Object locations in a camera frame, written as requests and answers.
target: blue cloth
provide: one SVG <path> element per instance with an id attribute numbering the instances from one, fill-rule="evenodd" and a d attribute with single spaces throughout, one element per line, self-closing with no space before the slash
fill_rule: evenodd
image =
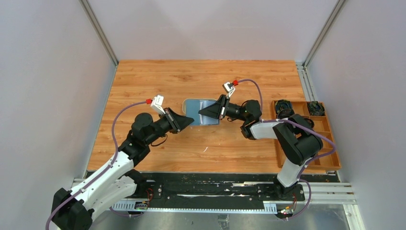
<path id="1" fill-rule="evenodd" d="M 194 121 L 190 124 L 191 126 L 211 126 L 218 125 L 220 121 L 208 116 L 203 116 L 199 114 L 199 110 L 206 108 L 216 101 L 214 100 L 200 100 L 200 99 L 186 99 L 186 116 L 191 117 Z"/>

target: black cable bundle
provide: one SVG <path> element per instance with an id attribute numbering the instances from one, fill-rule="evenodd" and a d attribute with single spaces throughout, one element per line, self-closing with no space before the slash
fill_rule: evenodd
<path id="1" fill-rule="evenodd" d="M 292 103 L 288 100 L 279 100 L 275 104 L 275 111 L 278 119 L 284 119 L 294 114 Z"/>
<path id="2" fill-rule="evenodd" d="M 308 102 L 307 108 L 311 116 L 324 116 L 324 106 L 318 101 Z"/>

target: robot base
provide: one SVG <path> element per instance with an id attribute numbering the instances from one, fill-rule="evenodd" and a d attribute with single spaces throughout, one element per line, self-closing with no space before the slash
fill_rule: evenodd
<path id="1" fill-rule="evenodd" d="M 304 201 L 305 193 L 301 184 L 295 184 L 292 186 L 289 192 L 283 196 L 277 192 L 275 184 L 257 184 L 258 199 L 262 201 L 293 201 L 296 196 L 297 201 Z"/>

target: robotic arm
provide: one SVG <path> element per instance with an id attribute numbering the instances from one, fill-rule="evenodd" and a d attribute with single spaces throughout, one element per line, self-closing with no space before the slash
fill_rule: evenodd
<path id="1" fill-rule="evenodd" d="M 150 152 L 149 145 L 153 146 L 152 143 L 160 137 L 167 137 L 168 132 L 181 132 L 193 122 L 192 118 L 178 115 L 170 108 L 162 108 L 162 102 L 163 96 L 158 95 L 151 103 L 151 107 L 159 113 L 159 120 L 153 121 L 148 113 L 136 116 L 127 138 L 118 148 L 116 158 L 110 158 L 92 176 L 71 190 L 61 188 L 55 193 L 52 211 L 80 191 L 52 218 L 58 227 L 63 230 L 87 230 L 102 212 L 120 199 L 142 195 L 146 179 L 134 167 Z M 83 186 L 91 181 L 94 182 L 84 189 Z"/>
<path id="2" fill-rule="evenodd" d="M 199 114 L 220 120 L 228 116 L 231 120 L 243 121 L 241 133 L 247 139 L 277 139 L 286 155 L 286 161 L 274 181 L 273 191 L 270 192 L 275 193 L 279 199 L 292 197 L 292 191 L 300 186 L 298 180 L 302 168 L 323 148 L 323 142 L 319 137 L 281 120 L 262 121 L 258 101 L 248 100 L 242 105 L 237 105 L 230 103 L 228 95 L 222 94 L 213 105 L 200 110 Z M 312 129 L 299 114 L 284 119 Z"/>

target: metal floor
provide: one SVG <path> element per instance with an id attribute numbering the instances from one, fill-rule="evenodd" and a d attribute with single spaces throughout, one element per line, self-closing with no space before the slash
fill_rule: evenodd
<path id="1" fill-rule="evenodd" d="M 310 205 L 298 218 L 276 221 L 267 214 L 215 214 L 150 212 L 123 218 L 106 211 L 91 230 L 350 230 L 343 205 Z"/>

